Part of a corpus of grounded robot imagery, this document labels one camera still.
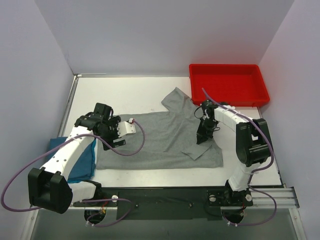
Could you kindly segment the grey t shirt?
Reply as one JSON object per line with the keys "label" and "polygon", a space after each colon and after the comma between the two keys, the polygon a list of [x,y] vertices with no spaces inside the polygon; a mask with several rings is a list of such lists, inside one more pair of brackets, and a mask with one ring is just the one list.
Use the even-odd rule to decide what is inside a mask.
{"label": "grey t shirt", "polygon": [[135,119],[135,134],[124,136],[121,154],[104,150],[97,143],[98,170],[161,170],[220,168],[224,165],[221,148],[212,139],[197,144],[200,121],[194,116],[196,105],[179,88],[162,101],[167,109],[144,114],[122,114],[122,120]]}

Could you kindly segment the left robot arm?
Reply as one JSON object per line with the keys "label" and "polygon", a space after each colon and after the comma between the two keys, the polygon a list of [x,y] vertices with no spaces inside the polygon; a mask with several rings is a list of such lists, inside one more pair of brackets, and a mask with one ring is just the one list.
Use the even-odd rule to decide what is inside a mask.
{"label": "left robot arm", "polygon": [[28,173],[28,195],[31,205],[59,214],[67,211],[73,203],[86,200],[91,206],[98,206],[103,193],[97,190],[97,183],[81,181],[68,183],[70,173],[95,139],[105,141],[107,149],[125,144],[121,137],[135,132],[133,120],[122,121],[113,116],[112,107],[97,103],[94,111],[80,116],[74,123],[66,141],[41,167]]}

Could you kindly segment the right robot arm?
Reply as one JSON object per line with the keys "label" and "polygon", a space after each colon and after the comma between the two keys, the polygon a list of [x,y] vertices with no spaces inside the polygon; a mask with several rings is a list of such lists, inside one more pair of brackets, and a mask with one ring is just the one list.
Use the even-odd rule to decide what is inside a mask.
{"label": "right robot arm", "polygon": [[259,167],[273,156],[273,147],[267,122],[241,114],[233,106],[205,100],[199,106],[202,117],[196,132],[198,145],[212,140],[218,124],[222,123],[235,133],[235,152],[239,162],[225,186],[213,197],[224,206],[249,203],[249,185]]}

